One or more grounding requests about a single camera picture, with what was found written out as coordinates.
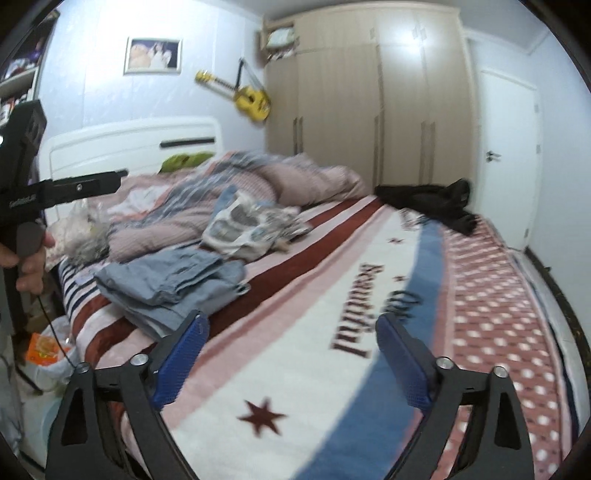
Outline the person's left hand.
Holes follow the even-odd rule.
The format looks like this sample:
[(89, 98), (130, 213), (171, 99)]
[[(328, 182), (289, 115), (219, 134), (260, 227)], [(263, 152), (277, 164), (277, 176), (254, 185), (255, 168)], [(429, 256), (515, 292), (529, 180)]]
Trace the person's left hand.
[(41, 247), (33, 255), (20, 259), (6, 246), (0, 246), (1, 267), (12, 269), (21, 266), (21, 273), (15, 281), (16, 289), (21, 293), (40, 295), (43, 291), (43, 277), (45, 272), (46, 250), (53, 248), (55, 240), (46, 232)]

